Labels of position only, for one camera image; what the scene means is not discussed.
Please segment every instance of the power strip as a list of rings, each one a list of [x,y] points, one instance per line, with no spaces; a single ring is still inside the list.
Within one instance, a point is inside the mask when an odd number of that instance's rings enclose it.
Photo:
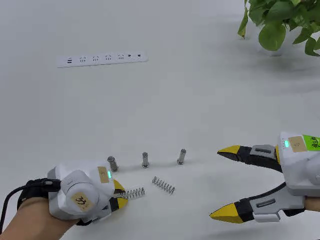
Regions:
[[[57,59],[58,68],[94,66],[106,64],[125,64],[148,61],[142,51],[110,52],[95,55],[61,56]]]

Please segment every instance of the metal pin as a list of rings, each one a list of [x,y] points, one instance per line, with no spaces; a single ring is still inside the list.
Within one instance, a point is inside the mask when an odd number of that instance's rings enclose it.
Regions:
[[[187,151],[185,149],[181,149],[180,156],[176,161],[177,164],[179,164],[179,165],[184,164],[186,153],[187,153]]]
[[[147,167],[149,167],[148,153],[147,152],[143,152],[142,153],[142,167],[145,168],[145,169]]]
[[[116,163],[115,157],[109,156],[108,159],[107,159],[107,161],[110,163],[110,168],[111,168],[111,171],[112,171],[112,172],[118,171],[118,168],[119,168],[119,167],[118,167],[118,165],[117,165],[117,163]]]

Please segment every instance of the human hand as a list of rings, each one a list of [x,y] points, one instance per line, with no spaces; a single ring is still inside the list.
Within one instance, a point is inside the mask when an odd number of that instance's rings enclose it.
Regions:
[[[78,221],[53,217],[48,199],[34,197],[21,204],[0,240],[58,240]]]

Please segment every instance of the wrist strap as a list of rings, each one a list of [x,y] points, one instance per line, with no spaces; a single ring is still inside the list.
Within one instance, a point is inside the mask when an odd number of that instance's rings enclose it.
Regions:
[[[36,179],[36,180],[29,180],[26,183],[26,186],[31,185],[31,184],[35,184],[35,183],[41,183],[43,180],[45,180],[46,178],[41,178],[41,179]],[[43,190],[42,187],[30,187],[27,189],[24,189],[22,191],[22,193],[20,194],[19,198],[18,198],[18,202],[17,202],[17,206],[16,209],[18,210],[21,206],[21,204],[27,200],[27,199],[31,199],[31,198],[44,198],[44,199],[48,199],[49,195],[48,192]]]

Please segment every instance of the green sticker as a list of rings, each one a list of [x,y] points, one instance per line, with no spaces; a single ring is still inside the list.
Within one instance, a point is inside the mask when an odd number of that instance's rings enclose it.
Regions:
[[[320,137],[303,135],[308,151],[320,151]]]

